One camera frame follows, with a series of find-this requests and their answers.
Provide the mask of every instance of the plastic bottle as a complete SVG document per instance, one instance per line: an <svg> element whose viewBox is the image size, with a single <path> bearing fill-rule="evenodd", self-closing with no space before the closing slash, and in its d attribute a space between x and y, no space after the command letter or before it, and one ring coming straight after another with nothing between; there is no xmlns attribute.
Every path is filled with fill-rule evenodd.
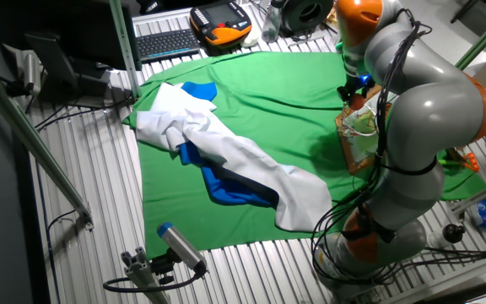
<svg viewBox="0 0 486 304"><path fill-rule="evenodd" d="M262 39L267 43L275 42L280 29L281 10L284 0L272 0L267 9L266 22L262 28Z"/></svg>

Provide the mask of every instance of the wire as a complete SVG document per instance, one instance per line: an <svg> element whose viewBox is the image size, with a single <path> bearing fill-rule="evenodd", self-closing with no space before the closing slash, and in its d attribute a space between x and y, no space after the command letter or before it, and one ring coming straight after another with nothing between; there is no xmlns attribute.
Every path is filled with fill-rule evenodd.
<svg viewBox="0 0 486 304"><path fill-rule="evenodd" d="M405 264L398 264L398 268L390 272L387 276L382 277L382 280L389 280L400 271L406 270L408 267L418 267L427 265L442 265L442 264L461 264L474 263L486 258L486 251L470 251L470 250L445 250L439 248L426 247L424 250L429 252L437 252L445 255L445 258L435 258L429 261L411 262Z"/></svg>
<svg viewBox="0 0 486 304"><path fill-rule="evenodd" d="M312 33L314 30L304 30L300 33L300 35L292 35L293 42L307 42L310 38L312 38Z"/></svg>
<svg viewBox="0 0 486 304"><path fill-rule="evenodd" d="M412 31L410 34L400 43L393 60L391 61L389 68L384 75L384 79L382 82L382 88L380 94L378 96L378 101L376 102L376 115L375 115L375 126L376 132L378 132L378 147L375 152L375 160L374 165L370 171L370 174L367 176L365 183L354 189L351 193L346 195L341 201L333 206L327 213L325 213L318 223L316 224L315 229L312 232L311 238L311 251L312 251L312 265L315 271L322 275L323 277L335 280L337 282L346 283L346 284L378 284L378 285L385 285L390 284L391 282L387 281L390 279L396 272L395 267L388 268L385 266L379 269L376 274L374 274L370 278L359 279L354 275L351 275L339 265L336 264L333 255L330 252L330 246L327 244L327 235L332 232L334 226L343 220L349 213L354 212L354 209L358 209L359 215L366 215L366 218L369 219L369 215L367 214L368 211L363 208L364 203L371 197L372 193L375 191L377 185L379 184L380 176L381 176L381 169L382 169L382 159L386 152L386 109L387 103L390 100L387 100L387 97L390 93L390 89L392 86L392 80L394 77L397 76L397 73L400 72L402 74L402 66L406 61L406 57L408 55L408 50L412 46L412 44L422 35L428 34L432 29L425 24L421 24L419 21L415 21L413 18L412 13L407 9L402 9L397 13L397 18L400 14L406 13L410 19L410 22L413 26ZM428 30L419 32L419 28L423 26L428 28ZM338 210L341 206L348 206L343 208L342 210ZM344 275L347 279L339 279L338 277L332 277L328 274L324 269L321 268L320 264L316 260L317 251L321 250L323 255L332 262L333 267L342 275Z"/></svg>
<svg viewBox="0 0 486 304"><path fill-rule="evenodd" d="M46 231L48 231L48 226L46 225L46 222L48 221L48 217L46 215L46 202L44 199L44 191L41 182L41 168L39 167L39 162L37 160L35 161L35 166L37 171L37 180L39 181L40 202L42 204L42 215L44 218L44 227ZM54 286L56 286L57 303L61 304L61 298L59 296L59 285L57 284L57 276L56 276L56 263L54 262L54 254L51 248L50 233L46 233L46 244L48 245L48 257L50 259L51 275L53 276L54 279Z"/></svg>
<svg viewBox="0 0 486 304"><path fill-rule="evenodd" d="M87 114L87 113L91 113L91 112L94 112L94 111L99 111L99 110L106 110L106 109L110 109L110 108L114 108L114 107L117 107L127 101L129 101L131 99L132 95L129 95L127 98L125 98L124 100L121 100L121 101L118 101L116 102L115 104L113 105L109 105L109 106L102 106L102 107L99 107L99 108L95 108L95 109L90 109L90 110L87 110L87 111L81 111L81 112L78 112L78 113L74 113L74 114L68 114L68 115L65 115L65 116L62 116L62 117L58 117L56 119L53 119L49 122L46 122L46 119L44 122L46 122L46 124L44 124L43 126L39 127L40 124L38 124L37 126L35 126L35 128L37 128L37 131L42 131L43 129L45 129L46 127L50 126L51 124L53 124L54 122L58 122L62 119L65 119L65 118L70 118L70 117L75 117L75 116L78 116L78 115L82 115L82 114Z"/></svg>
<svg viewBox="0 0 486 304"><path fill-rule="evenodd" d="M57 216L57 217L56 217L56 218L55 218L55 219L54 219L54 220L53 220L53 221L52 221L52 222L51 222L51 223L48 225L48 228L46 228L46 232L49 232L49 231L50 231L50 228L51 228L51 227L52 227L54 224L56 224L56 222L57 222L59 219L61 219L63 216L67 216L67 215L72 214L72 213L74 213L74 212L76 212L76 209L74 209L74 210L72 210L72 211L69 211L69 212L67 212L67 213L65 213L65 214L61 214L61 215Z"/></svg>
<svg viewBox="0 0 486 304"><path fill-rule="evenodd" d="M40 72L40 79L42 79L42 75L44 75L44 72L46 71L46 68L42 68L42 72ZM33 101L35 99L36 95L31 95L30 102L28 105L25 107L25 114L28 114L31 110L31 106L33 105Z"/></svg>
<svg viewBox="0 0 486 304"><path fill-rule="evenodd" d="M326 24L325 28L327 31L333 32L334 35L338 35L338 32L335 29L332 29L329 25Z"/></svg>
<svg viewBox="0 0 486 304"><path fill-rule="evenodd" d="M0 81L3 81L5 84L7 84L8 86L12 86L14 87L15 89L17 90L20 90L24 93L24 95L29 95L31 94L30 90L28 90L27 88L25 88L24 86L22 85L19 85L17 84L16 82L12 81L12 80L8 80L4 77L1 77L0 76Z"/></svg>
<svg viewBox="0 0 486 304"><path fill-rule="evenodd" d="M249 0L249 2L252 3L255 8L258 8L258 11L260 13L267 15L267 10L262 5L260 5L260 0L257 0L257 2L255 2L254 0Z"/></svg>
<svg viewBox="0 0 486 304"><path fill-rule="evenodd" d="M77 98L74 103L73 103L73 106L76 105L78 103L78 100L80 100L80 98ZM59 113L61 110L63 110L63 108L67 106L67 105L63 105L61 106L59 109L55 110L47 119L43 120L42 122L39 122L35 128L39 128L39 126L42 126L42 124L44 124L45 122L49 121L50 118L54 117L57 113Z"/></svg>
<svg viewBox="0 0 486 304"><path fill-rule="evenodd" d="M159 287L147 287L147 288L122 288L122 287L114 287L111 286L116 283L120 282L128 282L130 281L129 278L117 278L113 280L107 280L102 284L102 287L108 291L114 291L114 292L123 292L123 293L138 293L138 292L158 292L158 291L166 291L166 290L174 290L178 289L181 287L185 287L187 285L190 285L192 282L195 280L198 280L201 278L205 273L202 275L200 274L194 274L192 278L189 280L186 280L185 282L173 284L173 285L168 285L168 286L159 286Z"/></svg>

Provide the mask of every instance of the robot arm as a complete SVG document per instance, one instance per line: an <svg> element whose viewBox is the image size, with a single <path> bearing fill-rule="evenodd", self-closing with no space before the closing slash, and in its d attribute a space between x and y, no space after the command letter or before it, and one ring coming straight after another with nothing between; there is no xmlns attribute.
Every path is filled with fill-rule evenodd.
<svg viewBox="0 0 486 304"><path fill-rule="evenodd" d="M338 0L337 19L347 74L347 84L339 88L343 98L360 107L356 90L366 86L361 80L369 75L382 85L382 100L389 91L399 95L387 128L385 114L377 117L375 176L356 193L358 208L342 234L325 232L313 250L322 282L345 297L362 285L370 288L380 268L425 248L417 218L440 199L444 187L436 153L486 134L486 89L419 39L421 24L397 0Z"/></svg>

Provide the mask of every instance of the black keyboard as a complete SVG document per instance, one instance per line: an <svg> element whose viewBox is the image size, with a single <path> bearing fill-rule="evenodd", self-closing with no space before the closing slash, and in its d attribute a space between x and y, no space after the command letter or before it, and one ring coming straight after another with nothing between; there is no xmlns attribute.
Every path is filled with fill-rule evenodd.
<svg viewBox="0 0 486 304"><path fill-rule="evenodd" d="M142 62L198 53L200 42L192 30L172 30L137 38Z"/></svg>

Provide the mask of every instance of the aluminum slat platform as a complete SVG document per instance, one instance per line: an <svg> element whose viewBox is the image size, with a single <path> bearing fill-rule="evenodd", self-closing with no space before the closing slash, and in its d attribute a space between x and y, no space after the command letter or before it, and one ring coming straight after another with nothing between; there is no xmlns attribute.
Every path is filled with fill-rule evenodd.
<svg viewBox="0 0 486 304"><path fill-rule="evenodd" d="M262 27L263 15L249 4L243 7L253 24ZM188 11L178 11L135 18L136 35L188 29L187 15ZM298 46L291 46L291 41L279 38L274 44L260 41L251 49L235 52L334 52L336 35L332 31L323 31L323 34L321 39ZM143 71L138 72L138 79L143 83L153 74L176 64L203 57L206 57L205 52L192 57L144 64ZM129 94L130 84L124 72L112 73L110 86L113 100L123 100ZM80 111L85 109L70 106L56 117ZM133 131L121 124L129 111L129 108L120 111L108 109L78 115L54 123L40 134L69 179L89 202L94 217L92 231L75 226L75 214L56 223L51 230L55 277L62 303L149 302L142 294L117 294L102 289L103 281L124 276L120 253L133 252L134 248L144 245L138 147ZM34 107L30 117L36 124L53 112L52 106L43 104L40 108ZM469 148L478 157L480 174L486 181L486 142L480 140ZM31 160L39 221L40 226L44 227L46 222L72 210L72 207L43 170L38 172L40 178L36 178L35 160L33 157ZM455 220L446 203L440 202L421 221L431 232ZM52 302L57 303L54 274L43 229L41 234L51 298ZM486 229L468 223L467 234L462 243L455 245L455 249L486 250ZM208 262L209 274L205 280L168 291L172 303L335 302L332 293L314 275L308 239L256 242L208 250L203 255ZM425 255L415 260L429 258L432 257ZM419 267L399 273L395 284L378 287L354 300L358 303L412 303L482 273L486 273L486 260L464 265ZM175 277L176 282L182 282L192 274L184 265L178 265L170 275Z"/></svg>

